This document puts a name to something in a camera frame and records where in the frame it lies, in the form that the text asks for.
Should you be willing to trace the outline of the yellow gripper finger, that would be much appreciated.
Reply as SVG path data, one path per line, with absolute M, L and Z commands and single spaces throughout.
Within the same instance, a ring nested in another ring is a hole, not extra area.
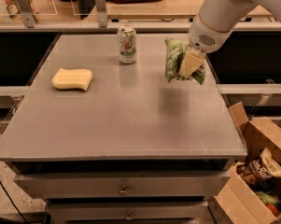
M 188 47 L 178 74 L 182 77 L 190 77 L 204 62 L 205 53 L 201 49 Z

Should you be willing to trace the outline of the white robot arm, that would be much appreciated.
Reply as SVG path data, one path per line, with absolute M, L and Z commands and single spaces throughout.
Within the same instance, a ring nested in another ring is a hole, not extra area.
M 218 51 L 238 21 L 261 6 L 281 22 L 281 0 L 204 0 L 189 29 L 190 47 L 178 74 L 189 77 L 203 64 L 205 55 Z

